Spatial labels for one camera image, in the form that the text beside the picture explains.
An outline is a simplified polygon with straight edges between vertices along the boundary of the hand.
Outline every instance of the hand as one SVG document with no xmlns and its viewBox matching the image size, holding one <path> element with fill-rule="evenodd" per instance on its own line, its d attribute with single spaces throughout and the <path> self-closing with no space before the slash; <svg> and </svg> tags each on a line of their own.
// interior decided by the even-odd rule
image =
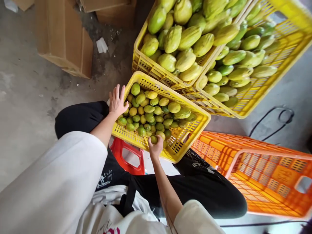
<svg viewBox="0 0 312 234">
<path fill-rule="evenodd" d="M 124 90 L 125 86 L 122 87 L 121 93 L 119 96 L 119 84 L 114 88 L 113 93 L 110 92 L 110 113 L 113 113 L 116 116 L 122 115 L 129 107 L 129 103 L 127 102 L 124 106 Z"/>
<path fill-rule="evenodd" d="M 156 135 L 156 137 L 158 138 L 158 142 L 156 145 L 152 144 L 152 142 L 150 141 L 150 137 L 148 140 L 150 150 L 149 153 L 152 160 L 158 160 L 160 153 L 163 150 L 163 138 L 160 135 Z"/>
</svg>

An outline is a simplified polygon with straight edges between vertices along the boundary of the plastic crate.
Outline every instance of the plastic crate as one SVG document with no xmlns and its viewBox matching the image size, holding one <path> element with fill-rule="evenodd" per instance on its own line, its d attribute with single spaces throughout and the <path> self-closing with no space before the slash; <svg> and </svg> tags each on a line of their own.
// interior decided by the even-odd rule
<svg viewBox="0 0 312 234">
<path fill-rule="evenodd" d="M 192 149 L 238 188 L 248 213 L 302 219 L 312 211 L 312 186 L 297 190 L 304 177 L 312 178 L 312 155 L 206 131 Z"/>
<path fill-rule="evenodd" d="M 249 13 L 257 2 L 250 4 L 246 13 Z M 199 82 L 196 82 L 191 89 L 181 91 L 184 97 L 211 114 L 246 118 L 311 45 L 312 15 L 299 1 L 260 0 L 259 2 L 266 12 L 266 17 L 277 23 L 275 36 L 281 41 L 281 45 L 276 52 L 270 54 L 266 65 L 275 66 L 278 71 L 271 77 L 252 78 L 253 85 L 246 92 L 236 96 L 239 102 L 234 108 L 226 107 L 203 91 L 198 86 Z"/>
<path fill-rule="evenodd" d="M 155 91 L 160 97 L 168 98 L 178 102 L 181 106 L 187 107 L 192 113 L 197 115 L 197 120 L 188 123 L 187 127 L 171 129 L 172 136 L 167 139 L 168 147 L 163 149 L 161 156 L 172 163 L 178 163 L 186 151 L 191 147 L 198 135 L 203 131 L 211 119 L 211 115 L 187 100 L 177 92 L 164 84 L 154 80 L 148 75 L 138 71 L 135 72 L 125 89 L 125 101 L 134 83 L 140 84 L 145 90 Z M 127 130 L 124 126 L 114 124 L 112 135 L 116 136 L 140 149 L 149 151 L 148 138 L 139 136 L 138 133 Z"/>
<path fill-rule="evenodd" d="M 242 9 L 240 14 L 234 19 L 233 23 L 241 24 L 247 14 L 245 14 L 246 10 L 248 9 L 248 6 L 253 0 L 248 0 L 245 4 L 245 7 Z M 187 87 L 194 86 L 194 83 L 198 79 L 195 78 L 194 80 L 184 82 L 180 80 L 178 77 L 164 69 L 162 66 L 160 66 L 158 63 L 154 62 L 152 59 L 144 55 L 140 52 L 139 48 L 143 45 L 143 38 L 145 34 L 147 33 L 147 26 L 148 26 L 148 18 L 151 15 L 150 11 L 149 16 L 147 17 L 146 21 L 144 22 L 144 25 L 137 36 L 137 39 L 134 43 L 134 51 L 133 51 L 133 61 L 132 61 L 132 72 L 135 71 L 142 71 L 149 76 L 155 78 L 156 80 L 164 83 L 166 86 L 171 87 L 173 90 L 180 90 Z M 222 46 L 213 46 L 209 52 L 201 58 L 201 60 L 198 62 L 199 65 L 202 66 L 202 72 L 207 70 L 209 67 L 211 67 L 212 63 L 215 61 L 215 58 L 219 55 L 221 50 L 224 48 L 225 45 Z"/>
</svg>

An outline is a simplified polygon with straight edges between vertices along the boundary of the concrete floor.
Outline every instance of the concrete floor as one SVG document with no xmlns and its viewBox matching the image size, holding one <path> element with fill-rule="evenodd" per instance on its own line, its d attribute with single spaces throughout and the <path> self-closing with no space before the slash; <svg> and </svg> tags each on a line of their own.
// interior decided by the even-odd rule
<svg viewBox="0 0 312 234">
<path fill-rule="evenodd" d="M 312 9 L 312 3 L 304 3 Z M 135 29 L 100 25 L 93 14 L 81 14 L 84 26 L 95 42 L 103 37 L 109 53 L 94 49 L 93 78 L 73 77 L 37 54 L 34 7 L 15 14 L 0 1 L 0 191 L 56 141 L 54 118 L 66 106 L 107 100 L 108 91 L 131 77 L 133 44 L 143 25 L 151 3 L 139 1 Z M 207 130 L 248 135 L 256 122 L 272 107 L 286 105 L 295 111 L 289 126 L 268 142 L 307 151 L 312 134 L 312 48 L 302 56 L 249 117 L 244 120 L 213 116 Z M 278 128 L 278 113 L 272 113 L 253 135 L 262 139 Z M 220 224 L 253 223 L 271 218 L 247 215 Z M 247 228 L 244 233 L 261 233 L 263 227 Z M 294 226 L 298 233 L 300 226 Z M 242 233 L 241 228 L 226 233 Z"/>
</svg>

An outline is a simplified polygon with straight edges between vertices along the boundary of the black pants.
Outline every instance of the black pants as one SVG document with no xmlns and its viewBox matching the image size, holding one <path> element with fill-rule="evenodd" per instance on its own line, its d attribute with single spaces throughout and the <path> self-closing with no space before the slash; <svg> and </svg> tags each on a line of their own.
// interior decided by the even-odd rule
<svg viewBox="0 0 312 234">
<path fill-rule="evenodd" d="M 66 107 L 55 118 L 57 138 L 71 131 L 91 132 L 108 112 L 109 107 L 104 101 Z M 239 218 L 245 215 L 247 204 L 243 195 L 193 150 L 189 149 L 174 166 L 181 175 L 168 176 L 168 179 L 182 204 L 195 199 L 213 218 Z M 148 200 L 154 213 L 161 216 L 155 175 L 129 174 L 119 166 L 110 149 L 96 191 L 113 185 L 128 186 L 131 178 L 136 184 L 136 189 Z"/>
</svg>

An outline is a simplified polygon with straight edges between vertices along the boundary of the stool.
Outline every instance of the stool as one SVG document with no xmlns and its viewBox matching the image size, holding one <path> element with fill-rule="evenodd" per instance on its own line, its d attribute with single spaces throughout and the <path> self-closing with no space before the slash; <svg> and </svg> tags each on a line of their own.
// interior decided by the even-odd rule
<svg viewBox="0 0 312 234">
<path fill-rule="evenodd" d="M 119 138 L 115 138 L 113 144 L 111 145 L 111 151 L 114 154 L 118 164 L 127 172 L 129 172 L 132 175 L 135 176 L 142 176 L 145 174 L 145 168 L 144 168 L 144 159 L 143 159 L 143 150 L 140 149 L 139 151 L 135 149 L 133 146 L 128 145 L 123 140 Z M 126 162 L 123 158 L 123 149 L 127 149 L 136 156 L 139 157 L 140 165 L 138 167 L 135 167 L 131 165 L 130 163 Z"/>
</svg>

